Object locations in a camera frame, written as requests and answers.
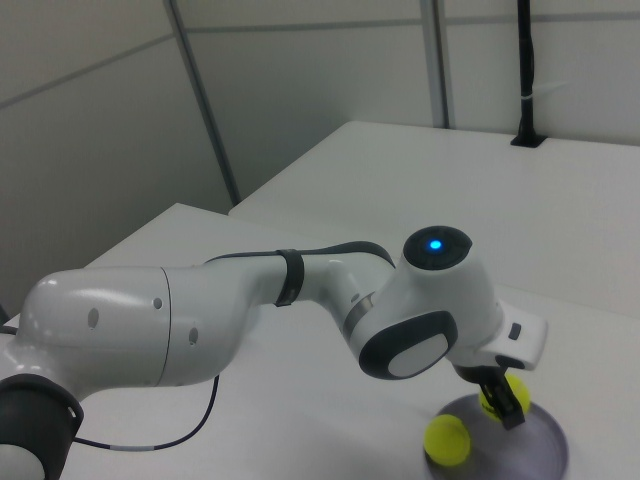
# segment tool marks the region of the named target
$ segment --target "black mount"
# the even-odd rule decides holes
[[[4,311],[4,308],[2,308],[2,305],[0,304],[0,334],[15,335],[18,333],[18,329],[16,327],[5,326],[5,323],[9,320],[11,320],[11,318],[9,318],[9,315]]]
[[[533,128],[533,76],[535,60],[531,38],[531,6],[529,0],[518,0],[518,37],[520,41],[520,108],[522,117],[518,135],[511,140],[516,147],[537,148],[545,138]]]
[[[456,373],[467,382],[477,383],[487,402],[498,415],[505,430],[524,423],[522,406],[504,377],[502,367],[460,367],[454,365]]]
[[[44,377],[19,374],[0,381],[0,445],[31,452],[44,480],[60,478],[83,418],[73,395]]]

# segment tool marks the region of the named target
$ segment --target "black joint ring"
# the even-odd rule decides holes
[[[278,255],[282,255],[287,262],[287,276],[278,300],[274,304],[276,307],[286,307],[291,305],[302,290],[304,282],[304,260],[297,250],[276,250]]]
[[[30,373],[21,373],[12,377],[7,377],[0,381],[0,393],[9,390],[33,390],[35,392],[44,393],[50,396],[66,408],[73,411],[74,432],[75,435],[80,430],[80,425],[84,420],[84,410],[80,406],[80,402],[60,385],[53,383],[48,378]]]

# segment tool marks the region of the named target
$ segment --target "tennis ball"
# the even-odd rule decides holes
[[[424,431],[424,451],[443,467],[460,465],[471,453],[469,431],[458,417],[438,415]]]
[[[531,397],[529,396],[529,389],[527,389],[527,386],[522,380],[511,373],[507,373],[505,375],[505,378],[507,379],[507,383],[511,387],[511,391],[516,396],[518,402],[520,403],[520,406],[522,407],[522,413],[526,415],[529,411],[529,408],[531,407]],[[482,411],[486,413],[490,418],[500,421],[500,418],[496,414],[496,411],[491,405],[489,405],[487,397],[485,397],[482,390],[480,390],[480,395],[478,395],[478,398],[480,400]]]

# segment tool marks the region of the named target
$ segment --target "white wall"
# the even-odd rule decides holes
[[[539,133],[640,145],[640,4],[531,2]],[[520,119],[517,6],[445,0],[452,127],[514,133]]]
[[[0,3],[0,302],[182,202],[231,206],[160,0]]]
[[[178,5],[243,198],[350,120],[434,124],[418,0]]]

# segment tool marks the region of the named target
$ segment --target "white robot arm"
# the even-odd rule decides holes
[[[446,356],[481,384],[505,428],[524,421],[503,374],[535,368],[546,322],[496,299],[464,233],[430,227],[407,240],[397,268],[378,245],[354,242],[44,278],[0,351],[0,459],[20,447],[57,479],[82,421],[79,401],[109,388],[208,380],[231,362],[253,307],[304,300],[330,312],[365,373],[409,378]]]

